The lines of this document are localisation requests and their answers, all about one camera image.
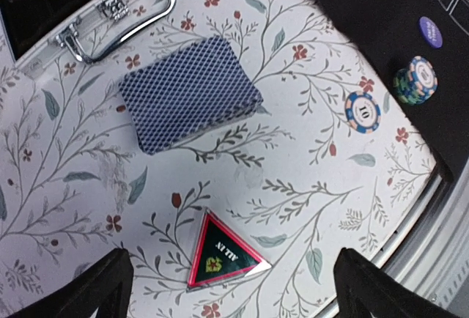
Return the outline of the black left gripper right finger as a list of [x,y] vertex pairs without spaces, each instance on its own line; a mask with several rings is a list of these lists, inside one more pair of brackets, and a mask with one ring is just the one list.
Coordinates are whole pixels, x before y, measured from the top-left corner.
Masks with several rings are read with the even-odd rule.
[[340,317],[454,315],[404,288],[353,248],[342,248],[333,267]]

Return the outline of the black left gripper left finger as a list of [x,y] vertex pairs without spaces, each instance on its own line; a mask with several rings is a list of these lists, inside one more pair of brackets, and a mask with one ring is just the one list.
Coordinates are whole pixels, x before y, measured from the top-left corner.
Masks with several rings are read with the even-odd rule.
[[133,286],[128,250],[115,248],[73,281],[13,317],[126,317]]

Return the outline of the single blue ten chip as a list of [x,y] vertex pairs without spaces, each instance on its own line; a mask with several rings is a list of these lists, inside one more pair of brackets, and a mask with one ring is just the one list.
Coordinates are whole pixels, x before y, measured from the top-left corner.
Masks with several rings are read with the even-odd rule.
[[380,107],[368,93],[350,93],[345,100],[344,112],[350,127],[359,133],[373,133],[380,125]]

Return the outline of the blue green moved chip stack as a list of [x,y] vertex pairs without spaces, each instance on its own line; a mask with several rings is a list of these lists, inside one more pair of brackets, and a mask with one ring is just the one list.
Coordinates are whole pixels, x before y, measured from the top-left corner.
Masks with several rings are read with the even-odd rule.
[[416,106],[436,92],[438,81],[432,64],[422,56],[414,56],[408,66],[395,74],[393,85],[401,103]]

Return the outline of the purple small blind button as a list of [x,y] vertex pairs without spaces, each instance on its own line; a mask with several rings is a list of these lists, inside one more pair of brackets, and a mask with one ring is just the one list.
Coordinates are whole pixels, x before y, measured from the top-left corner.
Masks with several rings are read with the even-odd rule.
[[418,20],[418,26],[423,38],[431,47],[441,48],[443,46],[442,34],[432,19],[422,16]]

